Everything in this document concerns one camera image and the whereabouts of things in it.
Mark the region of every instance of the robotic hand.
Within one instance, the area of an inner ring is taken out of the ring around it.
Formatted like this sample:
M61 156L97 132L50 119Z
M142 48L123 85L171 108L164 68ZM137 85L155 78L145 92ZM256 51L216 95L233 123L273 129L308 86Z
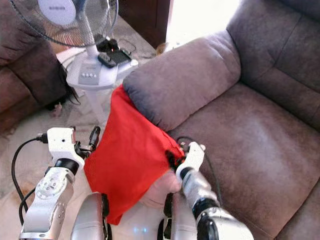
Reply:
M247 226L220 207L217 195L199 172L204 150L205 146L191 142L185 161L177 167L183 194L175 193L166 201L171 206L164 207L168 219L158 240L253 240Z
M75 175L83 169L84 159L98 144L100 127L96 126L88 145L82 146L75 139L74 128L51 128L47 131L53 167L35 188L35 197L25 215L20 240L57 240L62 228L66 207L74 189ZM105 217L109 213L107 196L90 194L77 215L71 239L104 240L108 238Z

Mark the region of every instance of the red fabric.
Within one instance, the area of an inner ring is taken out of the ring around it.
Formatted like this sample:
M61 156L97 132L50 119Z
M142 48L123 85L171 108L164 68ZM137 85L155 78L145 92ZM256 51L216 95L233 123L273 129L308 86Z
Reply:
M84 166L91 190L108 196L108 223L117 225L169 169L166 150L183 156L171 137L138 112L122 85L115 89L101 142Z

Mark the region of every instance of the fan stand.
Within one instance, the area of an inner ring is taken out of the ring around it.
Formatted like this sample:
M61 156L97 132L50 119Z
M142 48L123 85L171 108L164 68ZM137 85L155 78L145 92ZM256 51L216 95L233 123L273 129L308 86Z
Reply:
M125 78L138 66L138 61L133 59L121 66L107 68L99 62L98 54L95 45L86 47L86 51L77 55L72 62L66 82L71 87L84 90L98 122L105 124L108 116L98 101L98 91L111 89L116 80Z

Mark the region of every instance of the black device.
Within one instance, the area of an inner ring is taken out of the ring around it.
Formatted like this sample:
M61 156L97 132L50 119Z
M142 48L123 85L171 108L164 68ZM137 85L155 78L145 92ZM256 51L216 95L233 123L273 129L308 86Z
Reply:
M129 63L131 61L131 57L125 51L119 49L99 53L98 60L103 65L111 69L115 66Z

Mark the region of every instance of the fan control panel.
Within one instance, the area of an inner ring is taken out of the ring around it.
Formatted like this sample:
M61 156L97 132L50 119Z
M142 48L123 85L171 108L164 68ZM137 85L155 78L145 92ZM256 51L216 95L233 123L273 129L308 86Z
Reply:
M79 73L79 84L99 85L101 63L83 63Z

